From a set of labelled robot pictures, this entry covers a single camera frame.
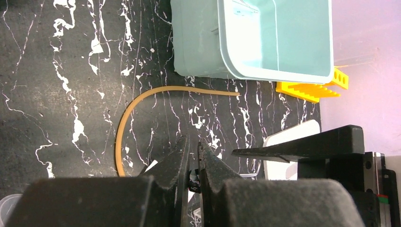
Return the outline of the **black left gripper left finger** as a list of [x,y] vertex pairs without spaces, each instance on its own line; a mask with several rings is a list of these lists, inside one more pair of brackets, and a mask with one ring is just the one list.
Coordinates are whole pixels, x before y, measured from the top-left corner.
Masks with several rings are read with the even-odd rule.
[[8,227],[184,227],[190,140],[136,177],[54,178],[31,184]]

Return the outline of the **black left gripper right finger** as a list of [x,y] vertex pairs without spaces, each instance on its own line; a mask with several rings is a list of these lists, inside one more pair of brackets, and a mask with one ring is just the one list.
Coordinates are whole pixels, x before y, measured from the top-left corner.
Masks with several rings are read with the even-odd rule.
[[205,227],[362,227],[346,189],[329,179],[247,180],[198,144]]

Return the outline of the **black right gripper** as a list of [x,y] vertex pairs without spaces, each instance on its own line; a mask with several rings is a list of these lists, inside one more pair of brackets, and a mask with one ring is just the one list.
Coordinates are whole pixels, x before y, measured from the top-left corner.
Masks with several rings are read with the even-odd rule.
[[[301,151],[299,179],[326,178],[341,183],[366,227],[401,225],[396,172],[386,167],[384,154],[365,153],[362,127],[346,125],[294,142]],[[273,146],[235,149],[232,155],[271,161],[284,158],[273,150]]]

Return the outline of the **yellow test tube rack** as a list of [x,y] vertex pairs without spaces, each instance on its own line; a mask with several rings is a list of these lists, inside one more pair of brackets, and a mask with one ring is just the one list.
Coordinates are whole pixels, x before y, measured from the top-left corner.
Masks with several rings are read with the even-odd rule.
[[310,84],[295,82],[277,82],[276,92],[303,99],[311,103],[318,103],[321,98],[340,97],[340,93],[331,90],[330,86],[338,86],[348,90],[349,76],[338,68],[334,69],[333,78],[326,84]]

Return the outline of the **small glass beaker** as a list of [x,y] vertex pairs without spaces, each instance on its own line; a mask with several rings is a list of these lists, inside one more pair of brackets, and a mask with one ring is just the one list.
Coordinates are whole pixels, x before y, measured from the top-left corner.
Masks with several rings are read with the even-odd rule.
[[22,194],[11,194],[0,200],[0,227],[4,227]]

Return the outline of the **small clear plastic bag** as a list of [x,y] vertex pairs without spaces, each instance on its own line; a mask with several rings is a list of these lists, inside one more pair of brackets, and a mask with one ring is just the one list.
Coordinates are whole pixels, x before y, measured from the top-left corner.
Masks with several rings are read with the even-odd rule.
[[144,172],[147,172],[148,170],[150,170],[151,168],[153,168],[157,163],[158,163],[157,160],[153,160],[153,161],[151,162],[151,164],[145,169]]

